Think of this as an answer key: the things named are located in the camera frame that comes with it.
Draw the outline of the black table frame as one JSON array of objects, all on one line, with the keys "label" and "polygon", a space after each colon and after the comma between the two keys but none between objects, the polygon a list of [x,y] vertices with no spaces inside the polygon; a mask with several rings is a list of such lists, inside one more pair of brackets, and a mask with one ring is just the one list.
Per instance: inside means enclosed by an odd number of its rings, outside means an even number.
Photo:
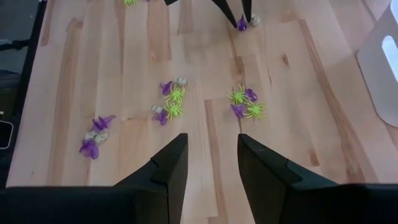
[{"label": "black table frame", "polygon": [[47,0],[0,0],[0,120],[14,125],[0,149],[0,188],[9,177]]}]

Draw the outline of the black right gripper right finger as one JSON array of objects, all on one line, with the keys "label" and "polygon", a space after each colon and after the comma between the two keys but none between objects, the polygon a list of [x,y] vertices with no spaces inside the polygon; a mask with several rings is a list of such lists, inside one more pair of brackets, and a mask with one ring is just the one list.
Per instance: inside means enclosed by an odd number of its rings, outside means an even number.
[{"label": "black right gripper right finger", "polygon": [[256,224],[282,224],[290,194],[337,185],[247,134],[238,135],[238,167]]}]

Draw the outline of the black device white edge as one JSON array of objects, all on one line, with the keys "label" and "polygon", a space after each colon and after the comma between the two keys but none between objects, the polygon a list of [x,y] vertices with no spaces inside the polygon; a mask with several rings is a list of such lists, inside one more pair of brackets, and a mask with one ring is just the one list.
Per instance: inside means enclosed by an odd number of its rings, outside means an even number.
[{"label": "black device white edge", "polygon": [[14,125],[8,121],[0,120],[0,149],[6,150],[10,147]]}]

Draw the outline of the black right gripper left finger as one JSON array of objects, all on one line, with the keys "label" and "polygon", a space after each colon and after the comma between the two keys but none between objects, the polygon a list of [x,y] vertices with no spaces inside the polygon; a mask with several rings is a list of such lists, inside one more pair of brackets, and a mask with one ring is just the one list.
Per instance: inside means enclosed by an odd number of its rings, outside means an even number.
[{"label": "black right gripper left finger", "polygon": [[120,224],[180,224],[188,175],[188,134],[181,133],[116,186],[129,189]]}]

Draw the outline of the white plastic bin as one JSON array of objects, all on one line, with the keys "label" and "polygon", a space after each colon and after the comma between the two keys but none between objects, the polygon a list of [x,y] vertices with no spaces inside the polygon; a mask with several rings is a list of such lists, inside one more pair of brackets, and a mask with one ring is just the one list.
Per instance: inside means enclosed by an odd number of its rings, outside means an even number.
[{"label": "white plastic bin", "polygon": [[379,117],[398,128],[398,0],[392,0],[357,51]]}]

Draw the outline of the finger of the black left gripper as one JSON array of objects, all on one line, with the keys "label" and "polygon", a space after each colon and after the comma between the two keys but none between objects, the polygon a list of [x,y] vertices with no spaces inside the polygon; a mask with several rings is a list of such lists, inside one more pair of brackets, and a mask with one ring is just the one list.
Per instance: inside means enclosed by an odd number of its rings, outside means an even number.
[{"label": "finger of the black left gripper", "polygon": [[251,22],[251,0],[241,0],[244,16],[248,22]]},{"label": "finger of the black left gripper", "polygon": [[237,28],[238,25],[236,23],[236,20],[234,18],[234,15],[231,11],[231,9],[229,8],[229,5],[227,3],[226,0],[211,0],[213,3],[215,3],[217,5],[217,7],[221,10],[221,12],[226,16],[226,18],[229,20],[229,22],[231,23],[231,25],[234,28]]}]

